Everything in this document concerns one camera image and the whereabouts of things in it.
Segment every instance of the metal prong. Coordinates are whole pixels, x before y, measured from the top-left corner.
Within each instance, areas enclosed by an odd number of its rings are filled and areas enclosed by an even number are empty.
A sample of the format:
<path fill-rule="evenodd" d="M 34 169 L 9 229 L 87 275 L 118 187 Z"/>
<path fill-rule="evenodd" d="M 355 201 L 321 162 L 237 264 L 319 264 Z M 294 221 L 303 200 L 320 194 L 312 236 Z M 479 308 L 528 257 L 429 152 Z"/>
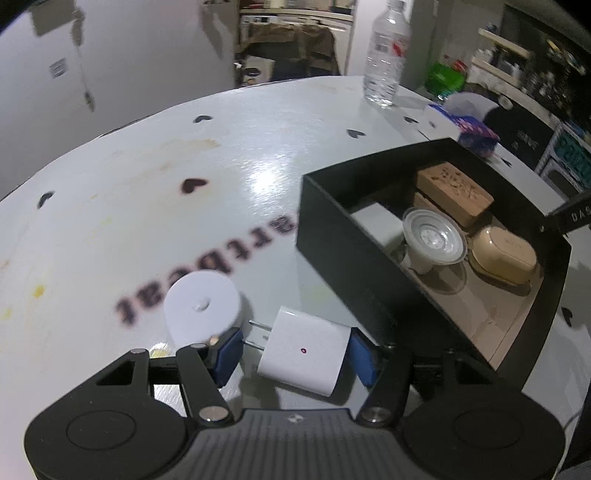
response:
<path fill-rule="evenodd" d="M 249 342 L 248 340 L 243 340 L 242 343 L 244 343 L 244 345 L 248 345 L 251 346 L 253 348 L 256 348 L 257 350 L 260 350 L 261 352 L 264 352 L 265 349 L 263 347 L 261 347 L 260 345 L 257 345 L 255 343 Z"/>
<path fill-rule="evenodd" d="M 249 320 L 248 323 L 250 325 L 252 325 L 253 327 L 262 328 L 263 330 L 266 330 L 267 332 L 270 332 L 271 330 L 273 330 L 272 327 L 269 327 L 268 325 L 263 325 L 262 323 L 255 322 L 254 320 Z"/>

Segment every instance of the ribbed gray panel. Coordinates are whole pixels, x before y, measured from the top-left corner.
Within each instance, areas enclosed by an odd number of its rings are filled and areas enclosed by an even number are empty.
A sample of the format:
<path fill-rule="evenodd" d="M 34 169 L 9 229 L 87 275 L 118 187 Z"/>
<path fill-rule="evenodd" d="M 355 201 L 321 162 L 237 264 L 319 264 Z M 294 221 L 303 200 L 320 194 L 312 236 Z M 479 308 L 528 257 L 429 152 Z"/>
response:
<path fill-rule="evenodd" d="M 247 410 L 201 432 L 169 480 L 432 480 L 392 434 L 354 423 L 348 410 Z"/>

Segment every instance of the table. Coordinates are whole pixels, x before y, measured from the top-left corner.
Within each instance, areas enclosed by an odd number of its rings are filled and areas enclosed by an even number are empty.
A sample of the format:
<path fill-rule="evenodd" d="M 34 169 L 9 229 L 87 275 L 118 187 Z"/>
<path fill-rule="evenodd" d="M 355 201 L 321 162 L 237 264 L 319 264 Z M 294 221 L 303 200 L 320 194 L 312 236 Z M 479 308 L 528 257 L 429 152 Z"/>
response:
<path fill-rule="evenodd" d="M 58 158 L 0 202 L 0 476 L 31 479 L 22 448 L 43 408 L 131 348 L 175 351 L 162 300 L 197 266 L 226 270 L 247 316 L 272 324 L 281 305 L 346 325 L 355 318 L 294 247 L 301 175 L 425 138 L 427 100 L 362 97 L 360 77 L 318 77 L 231 90 L 184 103 Z M 493 160 L 542 211 L 561 200 L 508 152 Z M 573 232 L 561 312 L 524 392 L 564 424 L 589 385 L 590 244 Z M 264 343 L 264 332 L 245 328 Z M 245 355 L 223 396 L 242 407 L 342 406 L 366 397 L 344 378 L 329 399 L 260 379 Z M 178 391 L 158 398 L 181 408 Z M 574 424 L 568 429 L 571 435 Z"/>

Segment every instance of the black box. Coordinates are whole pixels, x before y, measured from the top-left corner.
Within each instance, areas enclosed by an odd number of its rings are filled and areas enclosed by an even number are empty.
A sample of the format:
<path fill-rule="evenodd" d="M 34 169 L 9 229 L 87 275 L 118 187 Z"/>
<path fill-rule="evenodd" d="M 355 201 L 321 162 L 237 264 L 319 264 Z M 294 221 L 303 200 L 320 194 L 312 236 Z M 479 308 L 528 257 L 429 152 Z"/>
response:
<path fill-rule="evenodd" d="M 570 245 L 508 180 L 451 139 L 395 148 L 304 175 L 297 248 L 379 343 L 419 356 L 448 349 L 486 363 L 468 337 L 422 288 L 358 227 L 348 211 L 388 198 L 400 218 L 413 205 L 417 171 L 450 162 L 495 201 L 489 210 L 535 249 L 544 279 L 527 318 L 497 372 L 518 388 L 527 380 L 558 308 Z"/>

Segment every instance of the water bottle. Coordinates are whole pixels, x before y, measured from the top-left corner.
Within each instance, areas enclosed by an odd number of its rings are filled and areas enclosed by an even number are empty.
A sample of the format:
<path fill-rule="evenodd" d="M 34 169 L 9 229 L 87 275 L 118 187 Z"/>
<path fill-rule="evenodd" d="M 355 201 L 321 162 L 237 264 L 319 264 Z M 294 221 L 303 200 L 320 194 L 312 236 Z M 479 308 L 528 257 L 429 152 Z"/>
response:
<path fill-rule="evenodd" d="M 404 0 L 388 0 L 388 8 L 374 21 L 369 40 L 363 94 L 380 106 L 391 106 L 410 45 L 411 28 L 404 18 Z"/>

